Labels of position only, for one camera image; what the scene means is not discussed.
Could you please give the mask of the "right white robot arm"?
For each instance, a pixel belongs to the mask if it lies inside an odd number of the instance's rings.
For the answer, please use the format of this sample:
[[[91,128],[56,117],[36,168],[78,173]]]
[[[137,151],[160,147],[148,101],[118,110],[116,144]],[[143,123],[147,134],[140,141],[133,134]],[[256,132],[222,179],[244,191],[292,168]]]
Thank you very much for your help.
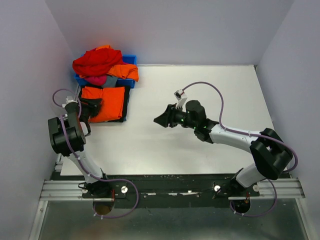
[[[190,100],[186,110],[169,104],[164,113],[153,121],[164,127],[177,125],[193,129],[202,142],[234,147],[252,155],[254,163],[240,169],[229,183],[230,191],[241,196],[248,187],[264,179],[277,180],[293,158],[281,138],[270,128],[262,132],[242,134],[240,130],[224,130],[217,121],[207,118],[205,108],[197,100]]]

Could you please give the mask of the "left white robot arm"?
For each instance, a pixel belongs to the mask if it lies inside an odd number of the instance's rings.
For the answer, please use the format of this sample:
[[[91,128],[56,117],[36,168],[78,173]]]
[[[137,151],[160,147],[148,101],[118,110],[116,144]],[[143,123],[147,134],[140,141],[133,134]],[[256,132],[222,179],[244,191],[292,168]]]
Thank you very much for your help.
[[[101,198],[107,197],[111,185],[103,170],[87,155],[86,137],[91,134],[89,120],[101,109],[101,98],[76,100],[68,96],[62,108],[66,114],[47,121],[49,139],[55,153],[71,160],[83,174],[86,184],[94,184],[93,191]]]

